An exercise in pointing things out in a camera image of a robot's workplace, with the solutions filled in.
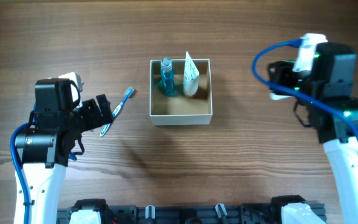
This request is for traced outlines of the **blue Listerine mouthwash bottle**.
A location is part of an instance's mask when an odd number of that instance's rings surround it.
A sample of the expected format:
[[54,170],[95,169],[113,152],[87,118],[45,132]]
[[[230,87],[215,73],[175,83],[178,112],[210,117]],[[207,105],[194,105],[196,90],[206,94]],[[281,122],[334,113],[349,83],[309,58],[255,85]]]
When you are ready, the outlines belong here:
[[168,57],[162,59],[160,63],[161,81],[159,87],[163,94],[168,97],[175,96],[175,81],[172,60]]

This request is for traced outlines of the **white Pantene tube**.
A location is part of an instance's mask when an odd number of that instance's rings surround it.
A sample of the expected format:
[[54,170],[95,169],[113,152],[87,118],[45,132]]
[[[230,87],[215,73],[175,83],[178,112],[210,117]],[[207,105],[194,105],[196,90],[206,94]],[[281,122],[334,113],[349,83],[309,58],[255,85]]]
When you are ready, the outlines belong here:
[[196,94],[199,87],[198,71],[193,59],[189,52],[185,55],[184,78],[183,78],[183,92],[186,96],[192,97]]

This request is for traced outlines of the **green white soap box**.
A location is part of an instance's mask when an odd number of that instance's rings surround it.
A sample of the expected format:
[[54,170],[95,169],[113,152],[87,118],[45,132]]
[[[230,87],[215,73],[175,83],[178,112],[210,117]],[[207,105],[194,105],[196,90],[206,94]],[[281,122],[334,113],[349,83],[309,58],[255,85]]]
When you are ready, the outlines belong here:
[[278,100],[283,100],[283,99],[286,99],[286,98],[290,98],[290,96],[288,96],[288,95],[278,95],[278,94],[275,94],[274,92],[270,92],[270,99],[271,100],[278,101]]

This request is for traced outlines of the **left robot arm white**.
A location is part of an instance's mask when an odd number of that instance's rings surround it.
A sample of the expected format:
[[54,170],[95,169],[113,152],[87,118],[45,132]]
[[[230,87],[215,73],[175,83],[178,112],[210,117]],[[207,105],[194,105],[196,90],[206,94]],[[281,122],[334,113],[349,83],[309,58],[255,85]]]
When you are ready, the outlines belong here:
[[14,223],[56,222],[73,148],[82,144],[83,132],[113,121],[106,95],[81,101],[74,94],[80,89],[68,78],[35,84],[35,107],[10,140],[17,184]]

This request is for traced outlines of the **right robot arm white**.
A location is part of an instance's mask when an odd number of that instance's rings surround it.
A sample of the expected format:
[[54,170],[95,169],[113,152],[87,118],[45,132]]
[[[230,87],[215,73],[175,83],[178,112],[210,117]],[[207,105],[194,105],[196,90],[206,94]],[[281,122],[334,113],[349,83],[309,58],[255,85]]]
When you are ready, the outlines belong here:
[[[298,48],[295,61],[268,65],[268,79],[257,71],[266,53],[280,47]],[[306,128],[313,128],[331,166],[344,223],[358,223],[358,99],[352,96],[357,55],[345,44],[307,44],[300,39],[277,43],[261,51],[252,72],[271,91],[273,100],[296,99],[308,112]]]

